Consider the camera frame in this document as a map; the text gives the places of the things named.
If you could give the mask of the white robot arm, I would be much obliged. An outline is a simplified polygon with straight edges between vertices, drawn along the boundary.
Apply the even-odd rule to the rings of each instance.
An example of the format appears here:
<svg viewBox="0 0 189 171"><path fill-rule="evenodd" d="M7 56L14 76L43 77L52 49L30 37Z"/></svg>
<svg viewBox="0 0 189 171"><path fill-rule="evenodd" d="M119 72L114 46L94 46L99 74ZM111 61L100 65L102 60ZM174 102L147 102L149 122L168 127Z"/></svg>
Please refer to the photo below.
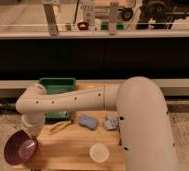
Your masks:
<svg viewBox="0 0 189 171"><path fill-rule="evenodd" d="M164 95L146 77L53 95L35 83L18 98L16 109L28 129L37 132L46 112L115 110L126 171L180 171Z"/></svg>

